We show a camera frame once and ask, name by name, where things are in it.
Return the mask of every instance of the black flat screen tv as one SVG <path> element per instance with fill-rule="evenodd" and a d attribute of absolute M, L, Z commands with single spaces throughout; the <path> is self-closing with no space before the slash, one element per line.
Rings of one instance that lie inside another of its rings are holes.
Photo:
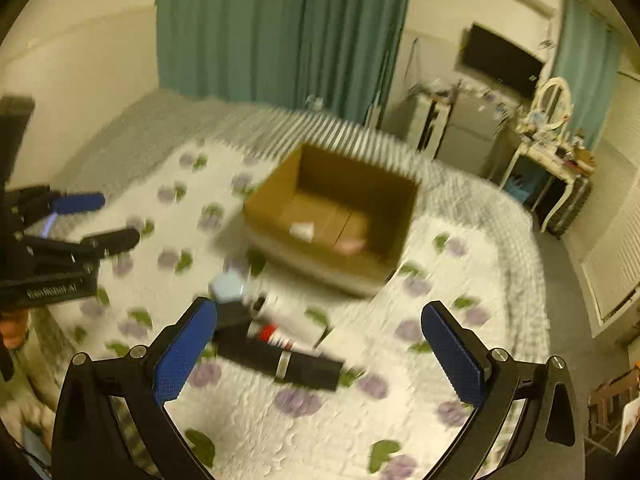
<path fill-rule="evenodd" d="M 544 63 L 504 38 L 474 23 L 461 62 L 532 100 Z"/>

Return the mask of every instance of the curtain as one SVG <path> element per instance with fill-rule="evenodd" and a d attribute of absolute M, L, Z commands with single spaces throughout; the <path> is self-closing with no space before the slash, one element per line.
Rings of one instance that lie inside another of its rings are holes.
<path fill-rule="evenodd" d="M 581 0 L 564 1 L 554 76 L 569 83 L 574 116 L 569 130 L 582 129 L 587 148 L 597 140 L 613 94 L 622 37 Z"/>
<path fill-rule="evenodd" d="M 324 99 L 361 123 L 380 90 L 388 97 L 408 0 L 305 0 L 298 102 Z"/>
<path fill-rule="evenodd" d="M 160 85 L 296 106 L 304 0 L 156 0 Z"/>

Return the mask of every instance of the floral bedspread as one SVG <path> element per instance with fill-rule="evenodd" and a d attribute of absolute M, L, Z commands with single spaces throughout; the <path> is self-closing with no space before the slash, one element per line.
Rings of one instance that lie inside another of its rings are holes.
<path fill-rule="evenodd" d="M 471 408 L 422 337 L 420 312 L 441 300 L 488 348 L 507 347 L 498 249 L 480 230 L 420 216 L 404 265 L 385 288 L 370 301 L 345 296 L 249 251 L 242 201 L 273 168 L 272 160 L 214 140 L 181 146 L 73 231 L 78 239 L 127 224 L 142 240 L 102 264 L 94 298 L 51 312 L 78 349 L 114 357 L 149 344 L 206 295 L 217 273 L 240 270 L 252 290 L 363 334 L 366 371 L 344 374 L 336 392 L 314 392 L 276 384 L 205 348 L 180 397 L 165 407 L 215 478 L 423 478 Z"/>

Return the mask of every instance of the gray floor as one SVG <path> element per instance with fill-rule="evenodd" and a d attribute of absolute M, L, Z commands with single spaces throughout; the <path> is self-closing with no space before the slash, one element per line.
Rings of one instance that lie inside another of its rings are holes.
<path fill-rule="evenodd" d="M 562 356 L 572 374 L 586 421 L 586 399 L 604 381 L 629 369 L 628 354 L 591 339 L 584 300 L 564 244 L 549 234 L 536 234 L 546 279 L 551 352 Z"/>

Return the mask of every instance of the screw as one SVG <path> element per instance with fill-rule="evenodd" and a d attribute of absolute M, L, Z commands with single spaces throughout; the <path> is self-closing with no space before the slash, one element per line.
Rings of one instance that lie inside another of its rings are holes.
<path fill-rule="evenodd" d="M 551 358 L 551 364 L 556 368 L 558 368 L 559 370 L 562 370 L 566 366 L 564 359 L 562 359 L 561 357 L 558 357 L 557 355 L 554 355 Z"/>
<path fill-rule="evenodd" d="M 507 351 L 503 350 L 502 348 L 494 348 L 493 350 L 491 350 L 491 356 L 496 361 L 500 361 L 501 363 L 505 362 L 509 358 L 509 354 L 507 353 Z"/>
<path fill-rule="evenodd" d="M 74 358 L 71 359 L 71 362 L 73 364 L 75 364 L 76 366 L 81 365 L 85 361 L 86 361 L 86 354 L 83 354 L 82 352 L 79 353 L 79 354 L 74 355 Z"/>
<path fill-rule="evenodd" d="M 146 354 L 146 346 L 144 345 L 134 346 L 131 349 L 131 352 L 129 352 L 129 355 L 131 355 L 131 357 L 133 357 L 134 359 L 140 359 L 144 357 L 145 354 Z"/>

